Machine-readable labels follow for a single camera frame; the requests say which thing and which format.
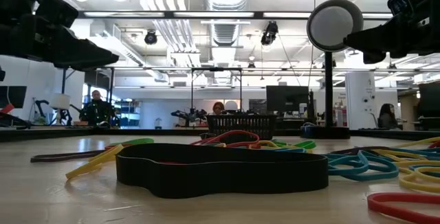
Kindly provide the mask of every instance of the woman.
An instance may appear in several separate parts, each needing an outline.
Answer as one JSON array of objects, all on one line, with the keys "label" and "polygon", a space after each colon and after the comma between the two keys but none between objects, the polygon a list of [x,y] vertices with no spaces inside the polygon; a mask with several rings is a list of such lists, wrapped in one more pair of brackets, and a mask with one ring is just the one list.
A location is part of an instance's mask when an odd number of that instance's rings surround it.
[{"label": "woman", "polygon": [[397,129],[397,120],[392,104],[383,104],[379,114],[379,128]]},{"label": "woman", "polygon": [[212,115],[220,115],[222,111],[225,110],[225,106],[222,102],[215,102],[212,106]]}]

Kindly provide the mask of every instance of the black stand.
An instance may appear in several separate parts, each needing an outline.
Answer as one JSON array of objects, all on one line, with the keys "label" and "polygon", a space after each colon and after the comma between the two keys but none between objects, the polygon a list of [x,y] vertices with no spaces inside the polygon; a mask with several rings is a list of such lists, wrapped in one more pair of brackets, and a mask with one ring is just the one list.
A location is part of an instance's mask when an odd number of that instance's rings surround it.
[{"label": "black stand", "polygon": [[333,125],[333,56],[325,52],[325,126],[301,127],[301,137],[311,139],[348,139],[350,130]]}]

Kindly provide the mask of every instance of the white pillar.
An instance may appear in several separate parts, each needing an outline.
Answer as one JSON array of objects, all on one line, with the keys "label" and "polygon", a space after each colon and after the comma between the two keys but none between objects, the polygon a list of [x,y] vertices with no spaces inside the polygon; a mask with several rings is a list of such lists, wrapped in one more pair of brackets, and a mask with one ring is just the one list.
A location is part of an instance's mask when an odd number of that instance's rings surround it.
[{"label": "white pillar", "polygon": [[349,128],[376,128],[375,119],[378,117],[373,72],[349,72],[345,82]]}]

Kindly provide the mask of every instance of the desk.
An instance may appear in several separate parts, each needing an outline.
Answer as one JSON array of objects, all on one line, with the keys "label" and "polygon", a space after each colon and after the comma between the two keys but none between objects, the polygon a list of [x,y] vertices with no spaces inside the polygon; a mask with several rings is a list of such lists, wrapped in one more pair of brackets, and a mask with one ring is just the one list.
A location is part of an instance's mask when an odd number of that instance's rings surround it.
[{"label": "desk", "polygon": [[[66,183],[64,174],[85,159],[31,164],[33,155],[103,149],[112,142],[143,136],[67,137],[0,143],[0,217],[2,224],[133,223],[403,223],[369,212],[366,196],[375,192],[410,192],[397,179],[355,182],[331,177],[324,190],[292,194],[213,194],[192,199],[161,199],[148,190],[116,181],[114,163]],[[150,136],[156,142],[189,144],[198,137]],[[277,137],[291,143],[299,137]],[[354,146],[393,146],[399,140],[352,137],[317,141],[315,153]],[[434,205],[414,210],[440,215]]]}]

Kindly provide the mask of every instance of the red object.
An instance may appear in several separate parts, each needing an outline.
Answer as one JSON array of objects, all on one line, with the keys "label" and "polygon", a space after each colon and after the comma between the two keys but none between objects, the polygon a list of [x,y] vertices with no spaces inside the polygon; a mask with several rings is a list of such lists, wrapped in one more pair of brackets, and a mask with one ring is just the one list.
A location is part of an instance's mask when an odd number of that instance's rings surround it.
[{"label": "red object", "polygon": [[440,205],[440,196],[429,194],[412,194],[412,193],[376,193],[367,197],[368,208],[382,214],[386,214],[395,218],[399,218],[412,223],[420,224],[439,224],[440,217],[429,216],[389,205],[385,202],[405,202],[405,203],[431,203]]},{"label": "red object", "polygon": [[2,110],[0,110],[1,113],[5,113],[8,114],[9,112],[11,112],[15,107],[12,104],[8,104],[7,106],[5,106],[5,108],[3,108]]},{"label": "red object", "polygon": [[228,131],[228,132],[223,133],[223,134],[221,134],[221,135],[219,135],[217,137],[201,139],[200,141],[193,142],[191,145],[204,145],[204,144],[211,144],[213,142],[220,142],[221,138],[225,138],[225,137],[228,137],[230,135],[237,135],[237,134],[240,134],[240,135],[243,135],[243,134],[244,135],[251,135],[251,136],[255,137],[256,140],[252,141],[252,142],[236,142],[236,143],[233,143],[233,144],[226,144],[227,147],[234,148],[234,147],[239,147],[239,146],[250,146],[250,145],[253,145],[253,144],[257,144],[260,141],[260,137],[258,135],[256,135],[256,134],[251,133],[251,132],[247,132],[247,131]]},{"label": "red object", "polygon": [[431,144],[428,148],[438,148],[440,147],[440,141]]}]

